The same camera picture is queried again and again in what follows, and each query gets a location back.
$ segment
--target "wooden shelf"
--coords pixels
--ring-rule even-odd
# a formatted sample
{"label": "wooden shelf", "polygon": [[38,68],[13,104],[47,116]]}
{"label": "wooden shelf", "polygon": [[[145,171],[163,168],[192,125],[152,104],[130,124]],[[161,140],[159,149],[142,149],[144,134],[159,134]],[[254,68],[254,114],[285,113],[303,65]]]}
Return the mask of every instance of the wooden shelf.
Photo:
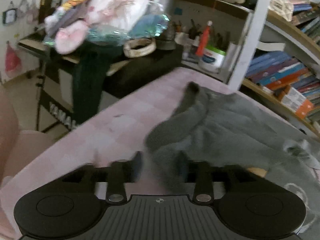
{"label": "wooden shelf", "polygon": [[295,117],[298,121],[300,121],[304,126],[306,126],[310,131],[315,133],[320,138],[320,133],[312,126],[311,123],[309,123],[305,119],[301,119],[300,117],[298,117],[293,111],[291,111],[289,108],[281,104],[280,101],[274,95],[271,95],[265,92],[264,90],[261,89],[261,87],[252,83],[250,80],[246,78],[243,80],[242,85],[251,89],[253,92],[264,97],[265,99],[268,99],[271,103],[277,105],[278,107],[281,107],[284,111],[286,111],[291,116]]}
{"label": "wooden shelf", "polygon": [[270,10],[266,25],[288,38],[320,65],[320,47],[296,26]]}
{"label": "wooden shelf", "polygon": [[234,17],[237,17],[239,19],[245,20],[248,16],[248,13],[253,12],[252,10],[243,7],[241,5],[237,5],[235,3],[229,3],[227,1],[223,0],[183,0],[187,2],[197,3],[203,6],[211,7],[227,13],[229,15],[232,15]]}

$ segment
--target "green lid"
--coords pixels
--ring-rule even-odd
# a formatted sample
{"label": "green lid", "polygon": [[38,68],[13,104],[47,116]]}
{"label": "green lid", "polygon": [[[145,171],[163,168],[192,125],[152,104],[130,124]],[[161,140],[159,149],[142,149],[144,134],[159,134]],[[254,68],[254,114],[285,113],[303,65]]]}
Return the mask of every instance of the green lid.
{"label": "green lid", "polygon": [[218,53],[220,55],[223,55],[223,56],[225,56],[227,54],[225,51],[217,49],[217,48],[215,48],[215,47],[213,47],[211,45],[207,45],[205,48],[208,49],[208,50],[211,50],[211,51],[213,51],[215,53]]}

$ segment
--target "pink checkered bedsheet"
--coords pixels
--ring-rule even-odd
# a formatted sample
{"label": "pink checkered bedsheet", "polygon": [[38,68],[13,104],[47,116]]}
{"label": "pink checkered bedsheet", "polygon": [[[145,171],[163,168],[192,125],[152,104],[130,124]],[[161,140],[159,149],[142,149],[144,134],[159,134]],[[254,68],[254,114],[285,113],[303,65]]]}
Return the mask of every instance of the pink checkered bedsheet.
{"label": "pink checkered bedsheet", "polygon": [[[26,193],[86,163],[107,166],[112,161],[130,159],[135,151],[145,152],[145,136],[155,125],[170,117],[184,88],[191,81],[220,93],[232,93],[227,85],[180,67],[100,112],[47,149],[1,188],[1,207],[15,230],[19,231],[13,217],[13,208]],[[283,120],[253,99],[240,92],[236,93]],[[151,170],[152,164],[145,155],[140,180],[126,185],[128,196],[166,194]]]}

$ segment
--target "ribbed black plate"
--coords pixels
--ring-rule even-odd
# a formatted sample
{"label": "ribbed black plate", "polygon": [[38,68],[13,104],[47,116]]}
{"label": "ribbed black plate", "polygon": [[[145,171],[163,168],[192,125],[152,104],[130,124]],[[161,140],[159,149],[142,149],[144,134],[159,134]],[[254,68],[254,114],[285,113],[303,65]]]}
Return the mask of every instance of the ribbed black plate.
{"label": "ribbed black plate", "polygon": [[[132,196],[129,203],[109,207],[102,219],[71,240],[245,240],[228,229],[212,208],[187,196]],[[290,236],[286,240],[297,240]]]}

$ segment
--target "white jar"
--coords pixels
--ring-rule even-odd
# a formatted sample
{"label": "white jar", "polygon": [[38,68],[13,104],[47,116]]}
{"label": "white jar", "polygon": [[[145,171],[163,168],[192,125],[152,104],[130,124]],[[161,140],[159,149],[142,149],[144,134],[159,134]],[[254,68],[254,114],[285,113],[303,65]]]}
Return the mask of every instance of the white jar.
{"label": "white jar", "polygon": [[213,73],[219,73],[226,52],[217,48],[207,46],[199,61],[199,67]]}

